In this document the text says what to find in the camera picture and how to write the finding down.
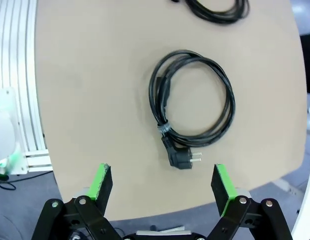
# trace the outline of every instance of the beige table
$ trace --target beige table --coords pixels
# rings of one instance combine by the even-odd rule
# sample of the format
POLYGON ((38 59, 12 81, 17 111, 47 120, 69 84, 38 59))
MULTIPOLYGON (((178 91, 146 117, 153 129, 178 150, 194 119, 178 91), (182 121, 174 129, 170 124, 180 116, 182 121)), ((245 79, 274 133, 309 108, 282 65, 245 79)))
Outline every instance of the beige table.
MULTIPOLYGON (((202 0, 224 10, 233 0, 202 0)), ((289 0, 250 0, 230 26, 205 22, 169 0, 40 0, 36 78, 48 149, 64 201, 112 166, 110 220, 174 212, 214 201, 214 163, 252 189, 296 169, 306 134, 306 87, 289 0), (235 94, 227 134, 201 148, 192 170, 169 165, 148 103, 157 62, 177 49, 218 62, 235 94)), ((200 64, 177 73, 168 118, 184 134, 217 119, 218 78, 200 64)))

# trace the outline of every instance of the cable connector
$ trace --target cable connector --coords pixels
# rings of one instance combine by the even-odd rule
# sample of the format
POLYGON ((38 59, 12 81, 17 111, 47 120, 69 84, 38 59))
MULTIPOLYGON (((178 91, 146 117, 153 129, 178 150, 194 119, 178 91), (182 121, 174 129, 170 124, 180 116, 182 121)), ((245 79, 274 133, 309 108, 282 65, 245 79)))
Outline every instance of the cable connector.
POLYGON ((193 162, 201 161, 201 158, 193 158, 195 156, 201 156, 201 152, 192 153, 189 147, 176 147, 174 142, 167 136, 163 136, 161 140, 167 150, 171 166, 178 169, 191 169, 193 162))

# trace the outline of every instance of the screw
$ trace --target screw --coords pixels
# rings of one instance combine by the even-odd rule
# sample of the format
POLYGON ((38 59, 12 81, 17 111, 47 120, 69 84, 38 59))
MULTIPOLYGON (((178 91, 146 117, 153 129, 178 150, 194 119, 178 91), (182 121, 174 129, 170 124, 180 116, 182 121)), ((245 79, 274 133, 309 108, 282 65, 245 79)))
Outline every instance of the screw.
POLYGON ((266 206, 268 207, 271 207, 271 206, 273 206, 273 203, 270 201, 270 200, 267 200, 266 201, 266 206))
POLYGON ((53 208, 55 208, 56 206, 58 206, 58 202, 54 201, 53 204, 51 204, 53 206, 53 208))
POLYGON ((240 202, 241 204, 245 204, 245 203, 247 202, 247 200, 246 200, 246 198, 241 197, 241 198, 239 199, 239 202, 240 202))
POLYGON ((79 200, 79 204, 81 204, 81 205, 86 204, 86 200, 85 200, 84 198, 80 199, 80 200, 79 200))

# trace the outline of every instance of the floor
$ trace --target floor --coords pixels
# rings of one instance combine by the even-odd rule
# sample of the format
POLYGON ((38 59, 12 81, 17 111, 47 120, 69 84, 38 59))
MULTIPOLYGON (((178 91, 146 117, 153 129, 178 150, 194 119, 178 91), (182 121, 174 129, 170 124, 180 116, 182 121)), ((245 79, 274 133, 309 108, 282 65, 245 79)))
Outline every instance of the floor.
MULTIPOLYGON (((299 33, 301 35, 310 33, 310 0, 291 0, 291 3, 299 33)), ((302 166, 283 178, 293 186, 305 190, 309 171, 310 135, 307 136, 302 166)), ((0 189, 0 240, 31 239, 45 201, 51 198, 60 198, 53 173, 32 180, 17 182, 16 187, 16 191, 0 189)), ((267 197, 277 199, 289 228, 292 229, 297 217, 296 212, 301 205, 301 199, 280 190, 272 183, 254 189, 251 191, 251 195, 256 201, 267 197)), ((151 225, 156 225, 159 229, 184 225, 187 230, 208 235, 218 219, 217 207, 211 203, 159 216, 113 221, 112 225, 122 229, 126 234, 133 233, 136 230, 148 230, 151 225)), ((250 240, 253 238, 247 229, 240 229, 234 239, 250 240)))

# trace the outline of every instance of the power cord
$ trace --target power cord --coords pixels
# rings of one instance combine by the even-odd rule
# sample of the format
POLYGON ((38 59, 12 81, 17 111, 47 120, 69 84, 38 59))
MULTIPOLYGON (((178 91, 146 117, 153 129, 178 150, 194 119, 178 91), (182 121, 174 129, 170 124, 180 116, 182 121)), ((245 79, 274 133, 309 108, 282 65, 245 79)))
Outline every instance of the power cord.
POLYGON ((234 5, 226 11, 212 11, 204 7, 198 0, 185 0, 190 10, 199 18, 216 24, 233 24, 247 17, 250 6, 248 0, 235 0, 234 5))
POLYGON ((204 147, 219 140, 229 129, 235 115, 235 97, 224 70, 215 61, 189 50, 173 51, 157 64, 150 78, 149 103, 158 123, 158 130, 162 134, 161 140, 167 150, 169 163, 179 169, 191 169, 192 162, 200 161, 199 158, 193 158, 197 153, 192 153, 190 147, 204 147), (175 60, 169 63, 161 76, 158 76, 163 64, 172 57, 175 57, 175 60), (226 101, 219 119, 210 129, 198 135, 188 136, 177 133, 170 126, 166 117, 166 106, 173 75, 181 67, 194 62, 206 64, 219 76, 226 88, 226 101))
POLYGON ((50 173, 52 173, 52 172, 53 172, 53 171, 48 171, 48 172, 44 172, 44 173, 41 173, 41 174, 38 174, 38 175, 35 175, 35 176, 26 177, 26 178, 22 178, 22 179, 18 179, 18 180, 13 180, 13 181, 0 180, 0 188, 1 188, 1 189, 4 189, 4 190, 14 191, 14 190, 16 190, 17 188, 16 188, 16 186, 13 185, 12 183, 21 182, 21 181, 29 180, 29 179, 34 179, 34 178, 37 178, 37 177, 40 177, 40 176, 43 176, 43 175, 46 175, 46 174, 50 174, 50 173), (8 185, 10 185, 11 187, 2 186, 3 184, 8 184, 8 185))

